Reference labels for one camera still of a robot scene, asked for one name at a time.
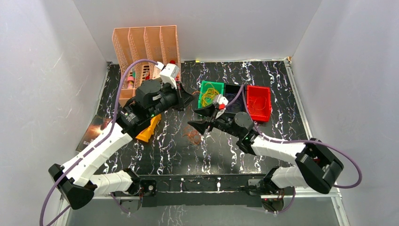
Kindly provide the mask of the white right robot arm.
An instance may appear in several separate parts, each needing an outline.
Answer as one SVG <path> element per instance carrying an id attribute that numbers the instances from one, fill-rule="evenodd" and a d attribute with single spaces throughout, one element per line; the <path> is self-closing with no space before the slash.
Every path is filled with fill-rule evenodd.
<path id="1" fill-rule="evenodd" d="M 237 137 L 239 149 L 251 155 L 272 157 L 291 164 L 290 167 L 274 167 L 251 189 L 277 195 L 286 187 L 310 187 L 328 194 L 343 171 L 342 162 L 321 142 L 305 140 L 294 143 L 286 140 L 265 138 L 256 129 L 247 112 L 222 113 L 209 105 L 195 110 L 205 119 L 189 121 L 188 124 L 200 134 L 216 128 Z"/>

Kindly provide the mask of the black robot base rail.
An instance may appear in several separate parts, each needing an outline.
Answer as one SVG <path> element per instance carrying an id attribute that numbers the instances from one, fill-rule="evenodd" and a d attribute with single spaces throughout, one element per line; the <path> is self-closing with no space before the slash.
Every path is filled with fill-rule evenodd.
<path id="1" fill-rule="evenodd" d="M 293 188 L 268 188 L 262 174 L 140 175 L 116 196 L 137 197 L 139 207 L 244 205 L 270 212 L 289 206 Z"/>

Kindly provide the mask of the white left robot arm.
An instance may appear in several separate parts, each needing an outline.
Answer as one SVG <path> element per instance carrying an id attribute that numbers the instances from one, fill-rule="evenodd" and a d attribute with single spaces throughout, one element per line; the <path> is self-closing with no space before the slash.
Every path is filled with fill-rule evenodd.
<path id="1" fill-rule="evenodd" d="M 183 111 L 194 96 L 185 91 L 181 82 L 175 85 L 146 80 L 117 112 L 105 130 L 75 158 L 63 165 L 54 164 L 49 174 L 58 191 L 72 209 L 87 205 L 93 197 L 124 192 L 135 196 L 142 191 L 141 178 L 131 169 L 97 175 L 95 172 L 117 150 L 130 143 L 151 124 L 152 118 L 174 108 Z"/>

